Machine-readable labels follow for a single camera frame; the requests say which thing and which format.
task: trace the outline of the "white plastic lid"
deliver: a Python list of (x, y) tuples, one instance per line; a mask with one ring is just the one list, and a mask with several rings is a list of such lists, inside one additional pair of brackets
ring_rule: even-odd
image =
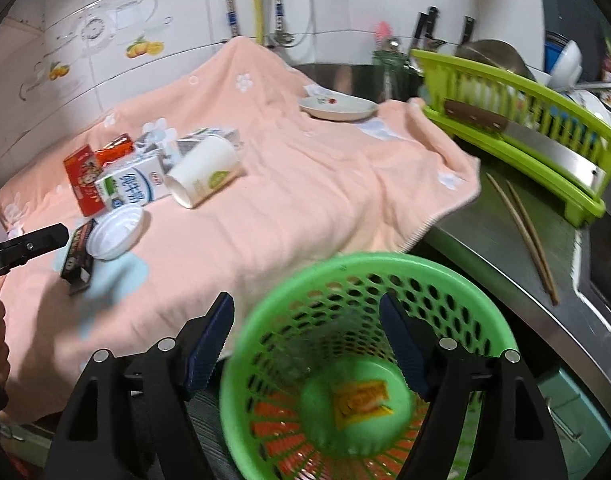
[(98, 260), (113, 260), (129, 250), (144, 227), (144, 210), (122, 205), (108, 213), (92, 230), (86, 250)]

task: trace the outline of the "yellow wrapper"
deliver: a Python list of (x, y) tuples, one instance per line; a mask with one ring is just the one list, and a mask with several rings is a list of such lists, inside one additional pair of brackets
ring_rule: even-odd
[(389, 400), (385, 381), (362, 381), (335, 387), (334, 420), (337, 430), (351, 424), (369, 420), (375, 416), (392, 415), (394, 412), (383, 402)]

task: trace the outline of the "stainless steel countertop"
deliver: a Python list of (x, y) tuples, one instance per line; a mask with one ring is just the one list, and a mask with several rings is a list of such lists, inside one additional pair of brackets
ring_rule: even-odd
[[(524, 175), (482, 158), (481, 195), (442, 219), (425, 241), (468, 272), (551, 346), (611, 417), (611, 313), (589, 283), (589, 231), (562, 216), (563, 205)], [(501, 199), (485, 178), (512, 181), (539, 233), (561, 296), (553, 307), (529, 252)], [(579, 279), (575, 282), (572, 275)], [(575, 292), (583, 290), (589, 301)]]

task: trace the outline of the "paper cup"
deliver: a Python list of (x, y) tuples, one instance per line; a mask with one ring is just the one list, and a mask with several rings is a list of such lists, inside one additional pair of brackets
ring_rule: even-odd
[(166, 175), (170, 194), (192, 209), (241, 171), (234, 146), (223, 137), (207, 136)]

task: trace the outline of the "silver screw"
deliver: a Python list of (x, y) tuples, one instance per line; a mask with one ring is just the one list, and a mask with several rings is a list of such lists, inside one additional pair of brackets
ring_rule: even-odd
[(167, 337), (166, 339), (161, 339), (159, 344), (156, 346), (161, 352), (168, 352), (175, 347), (176, 343), (174, 339), (171, 337)]
[(521, 361), (521, 356), (516, 350), (508, 350), (505, 355), (506, 359), (511, 363), (518, 363), (519, 361)]
[(110, 352), (107, 350), (97, 350), (92, 356), (92, 359), (94, 359), (96, 363), (103, 363), (108, 357), (110, 357)]
[(451, 337), (444, 337), (439, 341), (439, 346), (444, 350), (454, 350), (457, 348), (457, 342)]

